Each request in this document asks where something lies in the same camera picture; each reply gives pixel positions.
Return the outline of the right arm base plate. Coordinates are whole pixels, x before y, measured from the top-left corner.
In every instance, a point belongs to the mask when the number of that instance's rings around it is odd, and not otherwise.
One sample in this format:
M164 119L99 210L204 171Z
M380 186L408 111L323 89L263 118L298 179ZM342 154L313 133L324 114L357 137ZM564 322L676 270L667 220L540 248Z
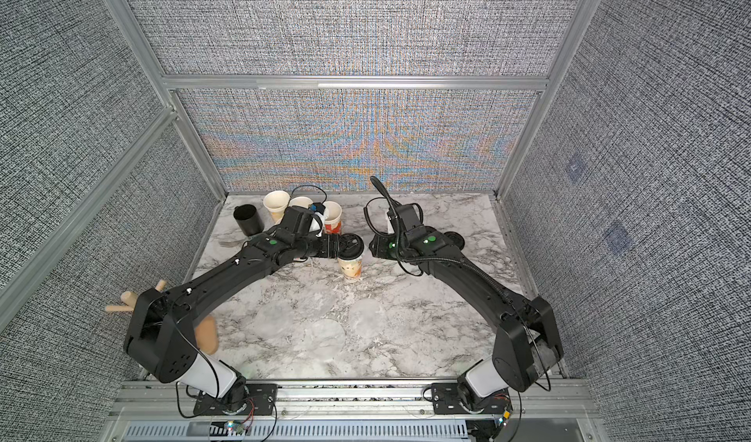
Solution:
M512 410L512 399L506 389L490 396L475 397L459 383L432 383L428 401L436 415L502 415Z

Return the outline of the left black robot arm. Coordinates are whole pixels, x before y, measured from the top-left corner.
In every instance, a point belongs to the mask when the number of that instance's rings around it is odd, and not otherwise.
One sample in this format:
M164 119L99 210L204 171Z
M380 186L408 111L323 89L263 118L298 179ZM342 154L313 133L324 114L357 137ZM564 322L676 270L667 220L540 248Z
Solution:
M140 293L124 351L161 383L193 387L212 408L238 413L248 404L246 381L199 349L199 323L245 287L289 264L311 257L357 259L364 250L360 236L329 234L315 211L289 207L279 224L250 237L207 273L180 287Z

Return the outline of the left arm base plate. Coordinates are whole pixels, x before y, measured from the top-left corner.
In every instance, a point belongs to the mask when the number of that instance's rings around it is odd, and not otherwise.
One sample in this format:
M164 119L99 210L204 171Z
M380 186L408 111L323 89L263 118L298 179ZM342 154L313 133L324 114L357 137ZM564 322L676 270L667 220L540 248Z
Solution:
M278 395L275 383L234 385L220 399L199 393L194 407L198 416L272 416Z

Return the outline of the black lid front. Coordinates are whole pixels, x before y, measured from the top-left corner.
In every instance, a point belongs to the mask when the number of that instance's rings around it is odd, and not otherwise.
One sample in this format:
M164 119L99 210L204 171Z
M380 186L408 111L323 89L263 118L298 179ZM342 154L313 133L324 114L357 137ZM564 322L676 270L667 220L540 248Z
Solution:
M360 258L365 250L363 239L356 234L341 234L338 239L338 259L352 261Z

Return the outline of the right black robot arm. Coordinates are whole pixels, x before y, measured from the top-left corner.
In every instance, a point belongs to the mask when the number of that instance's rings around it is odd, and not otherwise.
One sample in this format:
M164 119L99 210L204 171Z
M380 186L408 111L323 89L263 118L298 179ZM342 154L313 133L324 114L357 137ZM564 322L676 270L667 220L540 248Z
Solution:
M494 280L464 254L465 239L424 224L416 203L387 209L390 229L375 230L373 256L407 263L459 293L495 333L489 358L458 377L459 399L478 412L509 388L524 392L564 355L551 304L529 299Z

